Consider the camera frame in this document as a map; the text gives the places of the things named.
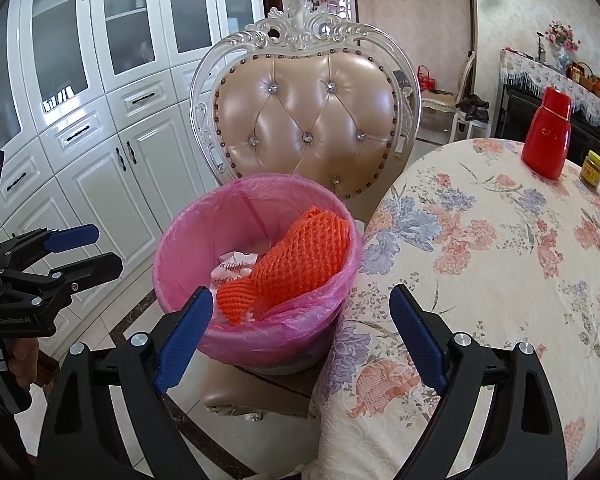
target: beige wallpaper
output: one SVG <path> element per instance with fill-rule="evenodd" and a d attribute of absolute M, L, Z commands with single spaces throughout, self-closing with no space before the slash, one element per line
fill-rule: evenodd
<path fill-rule="evenodd" d="M 470 48 L 469 0 L 358 0 L 358 20 L 384 30 L 440 89 L 456 92 Z"/>
<path fill-rule="evenodd" d="M 600 73 L 600 7 L 595 0 L 477 0 L 478 54 L 475 91 L 483 99 L 496 99 L 500 50 L 510 46 L 535 56 L 536 32 L 551 20 L 571 25 L 582 41 L 573 58 Z M 547 56 L 554 54 L 546 45 Z"/>

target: blue gripper pad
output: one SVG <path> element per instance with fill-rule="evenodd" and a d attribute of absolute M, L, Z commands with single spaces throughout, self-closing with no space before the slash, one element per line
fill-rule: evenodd
<path fill-rule="evenodd" d="M 389 313 L 422 382 L 440 396 L 444 395 L 448 387 L 444 354 L 411 299 L 399 286 L 394 286 L 389 296 Z"/>
<path fill-rule="evenodd" d="M 81 225 L 53 233 L 46 239 L 45 249 L 52 253 L 63 253 L 70 249 L 91 245 L 98 241 L 100 232 L 93 224 Z"/>
<path fill-rule="evenodd" d="M 164 395 L 168 388 L 180 383 L 206 326 L 214 312 L 214 300 L 208 288 L 202 288 L 193 303 L 184 306 L 185 313 L 158 354 L 158 371 L 154 388 Z"/>

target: floral tablecloth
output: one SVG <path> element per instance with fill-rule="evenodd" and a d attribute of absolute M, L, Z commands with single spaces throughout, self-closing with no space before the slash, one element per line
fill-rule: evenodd
<path fill-rule="evenodd" d="M 470 139 L 398 178 L 364 235 L 364 258 L 312 397 L 318 459 L 305 479 L 393 479 L 438 397 L 423 386 L 388 311 L 405 283 L 425 310 L 481 344 L 534 345 L 555 396 L 570 478 L 600 446 L 600 188 L 567 161 L 531 171 L 522 144 Z M 486 420 L 483 388 L 452 472 Z"/>
<path fill-rule="evenodd" d="M 500 79 L 523 85 L 539 98 L 548 86 L 571 97 L 574 110 L 581 110 L 592 126 L 600 126 L 600 99 L 584 86 L 551 68 L 509 50 L 500 51 Z"/>

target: pink plastic bag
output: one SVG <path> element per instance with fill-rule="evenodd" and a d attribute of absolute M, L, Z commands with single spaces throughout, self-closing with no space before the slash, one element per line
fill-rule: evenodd
<path fill-rule="evenodd" d="M 200 351 L 223 363 L 279 374 L 306 368 L 326 353 L 333 335 L 328 329 L 353 284 L 362 241 L 345 205 L 311 180 L 263 173 L 200 197 L 162 237 L 153 277 L 160 307 L 180 310 L 197 286 L 209 286 L 222 254 L 266 252 L 312 205 L 349 221 L 349 252 L 342 270 L 322 287 L 272 308 L 260 321 L 229 326 L 212 320 Z"/>

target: white stool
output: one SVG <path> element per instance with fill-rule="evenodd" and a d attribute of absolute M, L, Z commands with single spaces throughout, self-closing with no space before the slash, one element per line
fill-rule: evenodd
<path fill-rule="evenodd" d="M 466 120 L 466 113 L 460 111 L 459 109 L 456 110 L 456 113 L 454 114 L 454 122 L 451 124 L 451 133 L 449 134 L 449 143 L 451 144 L 454 139 L 456 138 L 456 131 L 458 130 L 458 124 L 464 124 L 466 126 L 466 138 L 467 139 L 471 139 L 473 132 L 474 132 L 474 128 L 480 128 L 482 130 L 485 130 L 487 132 L 486 137 L 491 137 L 491 123 L 483 123 L 481 121 L 476 121 L 471 120 L 471 121 L 467 121 Z"/>

